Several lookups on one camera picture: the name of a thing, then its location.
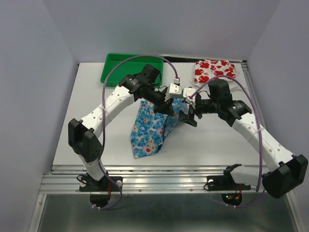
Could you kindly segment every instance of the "red and white floral cloth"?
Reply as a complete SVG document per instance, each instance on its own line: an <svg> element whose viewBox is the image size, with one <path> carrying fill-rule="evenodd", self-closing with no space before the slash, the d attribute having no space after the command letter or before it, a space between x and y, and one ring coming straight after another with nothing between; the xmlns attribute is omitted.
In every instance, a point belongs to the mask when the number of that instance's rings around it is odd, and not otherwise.
<svg viewBox="0 0 309 232"><path fill-rule="evenodd" d="M228 60L211 60L198 61L195 65L194 84L205 83L210 78L218 75L227 75L232 78L236 77L235 65Z"/></svg>

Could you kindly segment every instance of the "folded cloth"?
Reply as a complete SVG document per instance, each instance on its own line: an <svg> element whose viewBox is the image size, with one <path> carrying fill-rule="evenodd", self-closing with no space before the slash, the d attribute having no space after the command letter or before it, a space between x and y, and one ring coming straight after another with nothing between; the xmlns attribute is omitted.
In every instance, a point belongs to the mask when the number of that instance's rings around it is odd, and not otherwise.
<svg viewBox="0 0 309 232"><path fill-rule="evenodd" d="M154 104L148 101L140 102L140 109L130 137L135 159L156 154L178 122L179 114L188 113L187 105L180 99L174 99L172 106L174 115L168 116L155 114Z"/></svg>
<svg viewBox="0 0 309 232"><path fill-rule="evenodd" d="M195 76L193 83L195 85L199 85L218 75L227 75L235 78L235 65L231 64L228 60L206 59L204 61L198 61L195 65ZM231 81L230 79L224 77L221 77L221 79Z"/></svg>

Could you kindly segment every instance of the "blue floral fabric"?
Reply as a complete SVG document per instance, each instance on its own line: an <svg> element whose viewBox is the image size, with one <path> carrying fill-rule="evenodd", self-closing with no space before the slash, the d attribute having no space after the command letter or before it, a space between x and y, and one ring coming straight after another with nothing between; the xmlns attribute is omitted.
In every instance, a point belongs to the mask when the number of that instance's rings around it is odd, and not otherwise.
<svg viewBox="0 0 309 232"><path fill-rule="evenodd" d="M188 113L187 105L180 99L174 99L172 106L173 116L155 114L154 104L141 101L131 133L131 146L135 159L156 154L176 125L180 111Z"/></svg>

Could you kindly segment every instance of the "gray wall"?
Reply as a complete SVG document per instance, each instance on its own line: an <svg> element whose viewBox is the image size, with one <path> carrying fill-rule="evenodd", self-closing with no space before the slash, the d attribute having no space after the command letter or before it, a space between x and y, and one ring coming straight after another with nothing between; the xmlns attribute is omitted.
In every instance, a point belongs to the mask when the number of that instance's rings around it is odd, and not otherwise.
<svg viewBox="0 0 309 232"><path fill-rule="evenodd" d="M248 59L279 0L43 0L74 58L109 52Z"/></svg>
<svg viewBox="0 0 309 232"><path fill-rule="evenodd" d="M282 0L248 65L268 130L309 159L308 11L308 0ZM309 230L309 174L296 195Z"/></svg>
<svg viewBox="0 0 309 232"><path fill-rule="evenodd" d="M0 231L28 231L76 73L41 0L0 2Z"/></svg>

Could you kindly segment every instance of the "gray floor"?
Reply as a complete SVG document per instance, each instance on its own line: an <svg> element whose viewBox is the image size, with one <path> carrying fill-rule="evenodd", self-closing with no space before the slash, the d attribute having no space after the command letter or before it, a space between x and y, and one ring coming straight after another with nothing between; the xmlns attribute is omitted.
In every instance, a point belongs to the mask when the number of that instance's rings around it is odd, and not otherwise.
<svg viewBox="0 0 309 232"><path fill-rule="evenodd" d="M255 193L244 194L244 203ZM257 205L233 209L210 194L124 196L117 209L92 209L88 195L49 195L41 232L294 232L286 197L265 195Z"/></svg>

